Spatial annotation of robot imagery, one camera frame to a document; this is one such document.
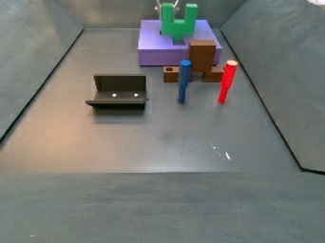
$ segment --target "green object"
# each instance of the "green object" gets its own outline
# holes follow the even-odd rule
[[[186,18],[174,20],[174,7],[171,3],[162,4],[162,35],[171,35],[174,42],[183,41],[185,35],[191,35],[195,29],[198,6],[187,4]]]

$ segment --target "block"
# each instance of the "block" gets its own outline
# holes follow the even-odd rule
[[[178,83],[179,77],[179,67],[178,66],[165,66],[163,67],[163,82],[165,83]]]
[[[189,41],[189,60],[191,62],[191,72],[210,72],[215,54],[214,40]]]
[[[161,35],[162,22],[159,20],[142,20],[138,38],[139,65],[179,65],[187,59],[187,45],[190,40],[214,40],[215,55],[213,64],[218,65],[222,47],[213,34],[206,20],[195,21],[195,31],[185,36],[183,44],[175,45],[171,36]]]
[[[130,75],[94,75],[96,95],[94,100],[86,101],[94,108],[112,106],[146,105],[146,76]]]
[[[174,20],[174,6],[162,4],[162,35],[170,35],[174,42],[182,42],[185,35],[193,35],[195,29],[198,6],[187,4],[186,18]]]
[[[211,72],[206,72],[203,74],[203,80],[205,80],[205,82],[209,82],[209,83],[219,83],[222,75],[223,75],[223,67],[213,66]]]

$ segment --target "gray floor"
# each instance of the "gray floor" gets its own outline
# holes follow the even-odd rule
[[[234,59],[225,44],[221,63]],[[94,112],[94,74],[147,75],[143,114]],[[1,143],[1,173],[298,171],[238,69],[227,102],[194,78],[181,105],[163,68],[138,66],[138,30],[87,29]]]
[[[298,171],[242,70],[223,106],[198,81],[178,105],[162,68],[138,68],[137,39],[83,34],[3,142],[0,242],[322,243],[324,176]],[[147,74],[143,115],[84,104],[110,72]],[[122,171],[213,173],[99,174]]]

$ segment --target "brown box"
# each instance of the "brown box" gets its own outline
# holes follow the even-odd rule
[[[218,83],[223,75],[223,66],[213,66],[211,72],[206,72],[203,79],[205,82]]]
[[[214,40],[189,41],[189,60],[191,72],[210,72],[215,54]]]
[[[179,67],[178,66],[165,66],[163,67],[163,82],[165,83],[178,83]]]

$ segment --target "red cylinder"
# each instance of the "red cylinder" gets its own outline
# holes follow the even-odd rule
[[[229,88],[232,87],[233,79],[237,73],[237,68],[238,68],[238,62],[229,60],[225,65],[225,72],[221,79],[221,89],[218,95],[218,101],[221,103],[225,103],[226,101]]]

